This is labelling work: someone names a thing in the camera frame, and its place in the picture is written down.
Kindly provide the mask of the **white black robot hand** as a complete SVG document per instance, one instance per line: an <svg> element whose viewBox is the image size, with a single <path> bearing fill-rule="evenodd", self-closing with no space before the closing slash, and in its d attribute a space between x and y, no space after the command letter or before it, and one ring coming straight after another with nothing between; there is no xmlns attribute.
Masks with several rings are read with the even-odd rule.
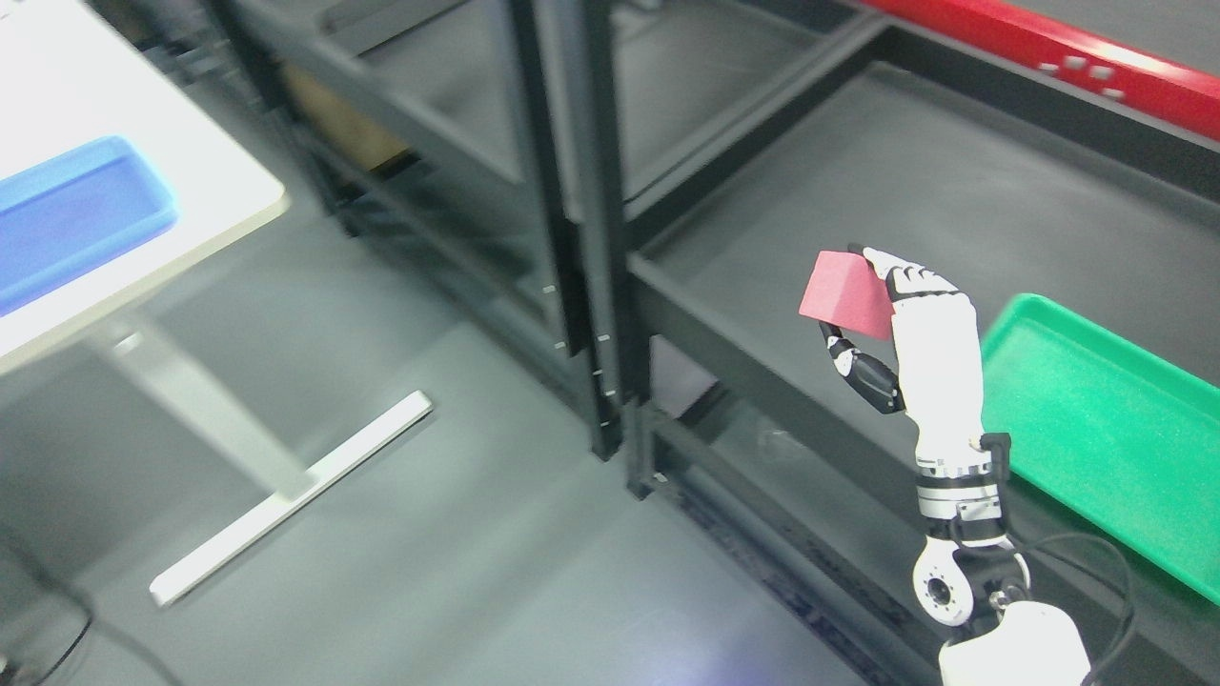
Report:
<svg viewBox="0 0 1220 686"><path fill-rule="evenodd" d="M916 465L938 477L988 472L985 378L977 312L970 295L926 266L852 244L884 280L898 367L882 374L876 356L859 352L841 327L819 325L837 374L878 413L898 410L917 426Z"/></svg>

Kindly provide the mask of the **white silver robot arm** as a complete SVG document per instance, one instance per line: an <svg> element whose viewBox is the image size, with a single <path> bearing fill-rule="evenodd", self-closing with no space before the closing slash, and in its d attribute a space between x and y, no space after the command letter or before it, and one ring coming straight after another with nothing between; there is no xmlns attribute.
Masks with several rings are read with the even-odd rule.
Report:
<svg viewBox="0 0 1220 686"><path fill-rule="evenodd" d="M950 631L937 662L943 685L1081 685L1092 669L1068 613L1035 599L1026 547L1010 532L1004 486L1011 437L981 435L986 458L966 474L926 469L927 524L911 585L924 612Z"/></svg>

